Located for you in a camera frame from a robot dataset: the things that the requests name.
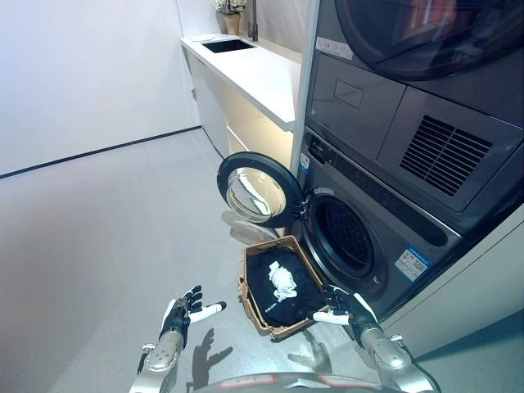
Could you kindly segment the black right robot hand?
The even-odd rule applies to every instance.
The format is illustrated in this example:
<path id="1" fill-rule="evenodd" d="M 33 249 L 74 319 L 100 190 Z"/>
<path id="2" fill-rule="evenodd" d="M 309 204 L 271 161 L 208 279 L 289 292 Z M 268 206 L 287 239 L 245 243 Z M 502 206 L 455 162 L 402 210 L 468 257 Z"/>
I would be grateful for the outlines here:
<path id="1" fill-rule="evenodd" d="M 347 327 L 354 341 L 360 340 L 366 328 L 378 327 L 374 312 L 358 293 L 349 293 L 340 287 L 325 284 L 323 295 L 329 310 L 310 314 L 312 320 Z"/>

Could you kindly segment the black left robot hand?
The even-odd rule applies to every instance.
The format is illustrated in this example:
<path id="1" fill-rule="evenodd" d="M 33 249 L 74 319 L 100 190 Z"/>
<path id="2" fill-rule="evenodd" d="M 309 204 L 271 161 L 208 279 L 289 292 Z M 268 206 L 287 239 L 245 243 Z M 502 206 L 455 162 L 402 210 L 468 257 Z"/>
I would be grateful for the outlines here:
<path id="1" fill-rule="evenodd" d="M 225 301 L 203 306 L 202 297 L 202 289 L 198 285 L 178 299 L 171 300 L 163 317 L 159 337 L 167 332 L 177 332 L 186 337 L 187 329 L 191 324 L 207 319 L 227 308 Z"/>

